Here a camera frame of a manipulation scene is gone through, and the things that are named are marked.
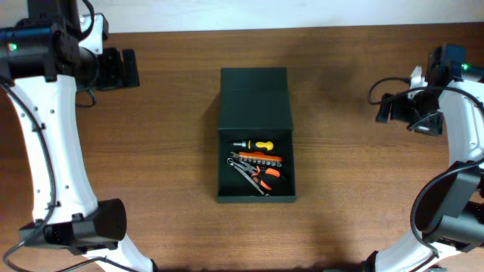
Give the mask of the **dark green box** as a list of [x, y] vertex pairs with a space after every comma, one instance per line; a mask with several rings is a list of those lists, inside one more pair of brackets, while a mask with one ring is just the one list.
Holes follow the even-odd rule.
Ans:
[[[219, 109], [219, 173], [220, 203], [291, 203], [296, 201], [296, 180], [293, 154], [293, 120], [287, 85], [287, 70], [271, 68], [223, 68], [221, 70]], [[231, 146], [237, 141], [271, 141], [272, 151], [253, 151]], [[283, 159], [274, 168], [288, 181], [283, 194], [263, 196], [248, 180], [227, 162], [230, 152], [262, 152]]]

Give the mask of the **orange socket bit rail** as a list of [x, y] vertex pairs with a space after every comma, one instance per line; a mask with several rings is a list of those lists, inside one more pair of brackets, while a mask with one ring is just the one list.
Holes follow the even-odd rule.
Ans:
[[262, 152], [239, 152], [239, 159], [248, 163], [255, 163], [258, 165], [269, 165], [274, 167], [281, 167], [283, 165], [283, 159], [279, 156], [266, 155]]

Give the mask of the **silver metal wrench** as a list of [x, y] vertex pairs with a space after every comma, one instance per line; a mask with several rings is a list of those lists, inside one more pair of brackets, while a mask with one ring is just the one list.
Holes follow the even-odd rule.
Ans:
[[263, 196], [268, 196], [268, 193], [265, 193], [259, 185], [256, 184], [256, 182], [247, 174], [245, 171], [244, 167], [238, 163], [235, 162], [232, 158], [227, 158], [226, 162], [233, 168], [235, 168], [246, 180], [248, 180]]

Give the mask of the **yellow black screwdriver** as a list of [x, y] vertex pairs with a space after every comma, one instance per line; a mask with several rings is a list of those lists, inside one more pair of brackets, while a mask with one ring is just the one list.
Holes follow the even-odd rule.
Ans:
[[274, 144], [271, 141], [237, 141], [232, 142], [231, 146], [253, 151], [272, 151], [274, 149]]

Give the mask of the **orange black long-nose pliers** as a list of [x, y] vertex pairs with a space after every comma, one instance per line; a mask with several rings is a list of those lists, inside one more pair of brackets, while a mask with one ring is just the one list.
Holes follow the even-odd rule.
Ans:
[[276, 195], [283, 194], [287, 190], [289, 181], [278, 170], [253, 166], [245, 162], [239, 163], [265, 193]]

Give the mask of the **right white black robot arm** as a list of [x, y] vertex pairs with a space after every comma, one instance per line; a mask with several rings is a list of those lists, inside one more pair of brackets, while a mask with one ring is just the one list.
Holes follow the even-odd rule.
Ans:
[[402, 82], [408, 90], [368, 99], [376, 122], [397, 120], [416, 133], [447, 134], [449, 167], [429, 181], [411, 207], [410, 230], [387, 249], [373, 252], [362, 271], [439, 271], [439, 261], [483, 246], [483, 69], [466, 50], [444, 44], [426, 68]]

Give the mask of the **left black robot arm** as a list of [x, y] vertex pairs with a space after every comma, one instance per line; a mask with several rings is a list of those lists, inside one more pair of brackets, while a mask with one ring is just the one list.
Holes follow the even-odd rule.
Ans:
[[65, 249], [106, 271], [155, 271], [127, 234], [120, 199], [98, 200], [88, 181], [76, 96], [139, 86], [135, 52], [105, 48], [103, 14], [74, 0], [30, 1], [1, 31], [1, 87], [20, 121], [33, 181], [33, 219], [12, 251]]

